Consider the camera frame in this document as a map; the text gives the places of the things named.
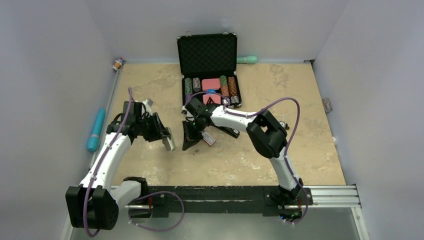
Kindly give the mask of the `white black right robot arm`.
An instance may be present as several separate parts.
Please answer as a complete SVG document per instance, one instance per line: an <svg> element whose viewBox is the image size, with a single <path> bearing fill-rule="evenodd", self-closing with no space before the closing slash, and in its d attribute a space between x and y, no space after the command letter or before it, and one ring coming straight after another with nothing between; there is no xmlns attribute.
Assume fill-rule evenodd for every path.
<svg viewBox="0 0 424 240"><path fill-rule="evenodd" d="M190 119L182 123L182 150L186 151L201 141L202 132L210 126L245 132L256 152L269 159L278 179L278 197L288 204L300 198L303 183L288 156L292 138L287 137L285 127L267 108L258 112L228 110L225 105L204 104L194 98L185 109Z"/></svg>

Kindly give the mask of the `pale green stapler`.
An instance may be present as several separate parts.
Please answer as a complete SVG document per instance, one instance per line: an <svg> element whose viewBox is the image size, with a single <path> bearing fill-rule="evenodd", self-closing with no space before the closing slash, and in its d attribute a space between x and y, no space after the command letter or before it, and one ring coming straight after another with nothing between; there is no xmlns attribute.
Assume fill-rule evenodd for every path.
<svg viewBox="0 0 424 240"><path fill-rule="evenodd" d="M174 141L171 129L169 127L166 127L165 129L169 133L169 136L166 137L164 145L165 145L166 151L171 152L176 149L175 141Z"/></svg>

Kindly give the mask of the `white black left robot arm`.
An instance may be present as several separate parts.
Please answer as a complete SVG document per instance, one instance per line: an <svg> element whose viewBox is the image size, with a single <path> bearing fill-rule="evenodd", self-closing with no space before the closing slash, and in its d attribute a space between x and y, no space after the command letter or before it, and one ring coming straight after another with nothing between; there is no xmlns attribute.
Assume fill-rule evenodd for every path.
<svg viewBox="0 0 424 240"><path fill-rule="evenodd" d="M123 157L138 137L149 143L162 141L168 152L176 148L170 128L152 111L152 105L149 98L126 101L123 112L107 126L104 143L91 169L78 186L70 186L65 193L72 227L112 230L127 204L134 201L142 205L148 201L144 177L126 177L117 188L112 188L112 183Z"/></svg>

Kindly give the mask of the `black stapler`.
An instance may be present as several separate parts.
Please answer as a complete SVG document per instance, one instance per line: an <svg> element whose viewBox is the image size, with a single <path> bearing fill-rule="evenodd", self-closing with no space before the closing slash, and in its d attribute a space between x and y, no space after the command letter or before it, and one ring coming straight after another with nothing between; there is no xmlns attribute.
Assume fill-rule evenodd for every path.
<svg viewBox="0 0 424 240"><path fill-rule="evenodd" d="M235 139L237 139L240 136L240 132L237 129L233 129L233 128L225 127L225 126L217 126L216 128L230 135L231 137Z"/></svg>

